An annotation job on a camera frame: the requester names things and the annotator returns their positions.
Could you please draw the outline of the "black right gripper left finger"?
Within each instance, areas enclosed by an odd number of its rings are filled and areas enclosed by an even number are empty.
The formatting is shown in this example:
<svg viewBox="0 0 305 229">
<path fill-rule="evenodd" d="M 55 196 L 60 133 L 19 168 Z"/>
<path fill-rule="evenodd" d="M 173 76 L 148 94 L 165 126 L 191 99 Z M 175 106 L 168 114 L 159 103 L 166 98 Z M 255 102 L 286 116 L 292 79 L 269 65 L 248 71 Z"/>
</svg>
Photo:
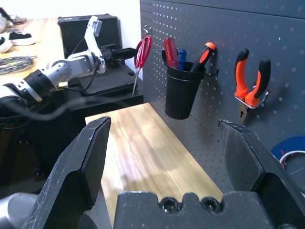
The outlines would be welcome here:
<svg viewBox="0 0 305 229">
<path fill-rule="evenodd" d="M 58 157 L 24 229 L 76 229 L 96 203 L 104 170 L 110 117 L 88 123 Z"/>
</svg>

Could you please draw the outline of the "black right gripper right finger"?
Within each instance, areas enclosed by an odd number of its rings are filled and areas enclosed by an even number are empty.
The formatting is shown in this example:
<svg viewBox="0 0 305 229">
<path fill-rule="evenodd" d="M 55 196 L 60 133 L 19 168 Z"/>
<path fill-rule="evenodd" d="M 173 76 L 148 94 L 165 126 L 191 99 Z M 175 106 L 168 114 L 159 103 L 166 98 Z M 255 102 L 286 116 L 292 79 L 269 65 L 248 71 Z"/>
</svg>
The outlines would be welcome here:
<svg viewBox="0 0 305 229">
<path fill-rule="evenodd" d="M 236 191 L 258 197 L 274 228 L 305 227 L 305 198 L 279 161 L 256 133 L 239 124 L 220 120 L 225 166 Z"/>
</svg>

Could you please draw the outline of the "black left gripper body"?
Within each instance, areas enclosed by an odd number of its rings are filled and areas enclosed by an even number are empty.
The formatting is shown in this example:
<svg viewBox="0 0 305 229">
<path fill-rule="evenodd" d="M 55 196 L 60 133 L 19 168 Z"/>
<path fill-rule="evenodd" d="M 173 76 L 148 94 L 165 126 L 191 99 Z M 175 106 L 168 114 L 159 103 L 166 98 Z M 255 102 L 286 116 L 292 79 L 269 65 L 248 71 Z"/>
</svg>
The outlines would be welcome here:
<svg viewBox="0 0 305 229">
<path fill-rule="evenodd" d="M 117 49 L 115 44 L 101 46 L 100 51 L 107 68 L 117 69 L 125 65 L 125 60 L 122 58 L 123 49 Z"/>
</svg>

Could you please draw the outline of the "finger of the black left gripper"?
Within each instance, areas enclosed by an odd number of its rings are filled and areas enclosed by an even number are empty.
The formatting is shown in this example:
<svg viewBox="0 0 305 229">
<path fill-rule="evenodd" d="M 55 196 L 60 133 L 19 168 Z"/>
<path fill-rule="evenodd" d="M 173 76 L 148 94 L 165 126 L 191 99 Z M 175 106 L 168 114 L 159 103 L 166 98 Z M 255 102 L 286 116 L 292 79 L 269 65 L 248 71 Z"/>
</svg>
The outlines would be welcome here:
<svg viewBox="0 0 305 229">
<path fill-rule="evenodd" d="M 135 48 L 124 48 L 120 50 L 113 50 L 112 56 L 114 60 L 127 60 L 133 58 L 137 52 L 138 51 Z"/>
</svg>

